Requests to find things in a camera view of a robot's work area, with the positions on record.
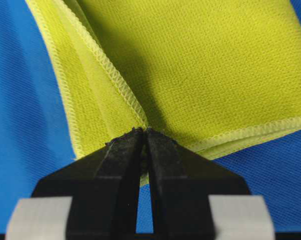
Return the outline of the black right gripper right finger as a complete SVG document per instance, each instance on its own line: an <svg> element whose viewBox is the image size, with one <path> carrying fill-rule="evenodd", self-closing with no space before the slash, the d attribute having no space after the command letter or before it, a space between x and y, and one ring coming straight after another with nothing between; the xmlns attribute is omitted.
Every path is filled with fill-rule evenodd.
<svg viewBox="0 0 301 240"><path fill-rule="evenodd" d="M240 175L152 128L145 131L157 240L214 240L209 195L250 195Z"/></svg>

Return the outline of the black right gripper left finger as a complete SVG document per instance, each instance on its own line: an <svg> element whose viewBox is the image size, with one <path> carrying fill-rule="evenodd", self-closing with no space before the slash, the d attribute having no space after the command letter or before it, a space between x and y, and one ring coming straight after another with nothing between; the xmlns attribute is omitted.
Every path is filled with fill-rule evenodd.
<svg viewBox="0 0 301 240"><path fill-rule="evenodd" d="M68 240L132 240L136 233L142 128L40 179L32 197L72 197Z"/></svg>

